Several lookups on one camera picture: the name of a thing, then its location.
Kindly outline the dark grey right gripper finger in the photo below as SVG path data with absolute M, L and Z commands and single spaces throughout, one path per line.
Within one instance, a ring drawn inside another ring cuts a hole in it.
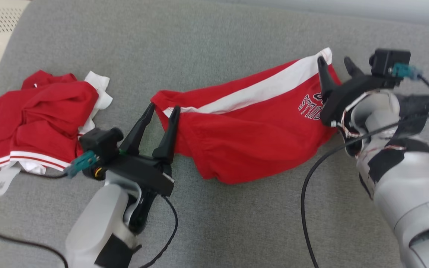
M 330 97 L 333 97 L 334 99 L 339 99 L 339 85 L 334 82 L 329 72 L 329 64 L 323 56 L 319 56 L 317 58 L 317 69 L 320 80 L 322 99 L 329 99 Z
M 365 74 L 363 73 L 363 71 L 361 71 L 361 69 L 356 66 L 356 64 L 352 61 L 352 59 L 349 56 L 346 56 L 344 58 L 344 66 L 347 70 L 347 73 L 352 77 L 361 77 L 364 76 Z

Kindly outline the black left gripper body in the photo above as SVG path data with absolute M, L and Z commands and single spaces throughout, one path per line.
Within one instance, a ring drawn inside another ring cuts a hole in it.
M 173 151 L 153 151 L 152 157 L 117 154 L 103 158 L 106 183 L 124 189 L 146 189 L 161 196 L 170 196 L 174 189 L 172 178 Z

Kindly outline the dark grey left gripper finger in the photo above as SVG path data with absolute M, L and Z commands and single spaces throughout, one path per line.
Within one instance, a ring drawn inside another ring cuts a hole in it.
M 174 160 L 180 114 L 181 108 L 175 106 L 168 118 L 168 127 L 165 134 L 159 146 L 153 150 L 153 158 L 167 165 L 171 165 Z
M 142 141 L 143 134 L 146 127 L 152 120 L 153 113 L 155 111 L 155 105 L 150 103 L 147 109 L 144 111 L 142 116 L 138 119 L 136 124 L 133 126 L 129 134 L 125 137 L 120 145 L 120 153 L 131 156 L 137 156 L 140 154 L 139 146 Z

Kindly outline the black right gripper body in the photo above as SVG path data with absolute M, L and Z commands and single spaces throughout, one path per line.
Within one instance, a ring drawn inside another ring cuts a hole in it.
M 330 127 L 332 121 L 340 121 L 344 109 L 363 93 L 376 89 L 393 89 L 398 86 L 398 78 L 377 77 L 364 75 L 354 77 L 339 84 L 340 97 L 334 99 L 323 99 L 323 109 L 320 112 L 320 121 L 323 125 Z

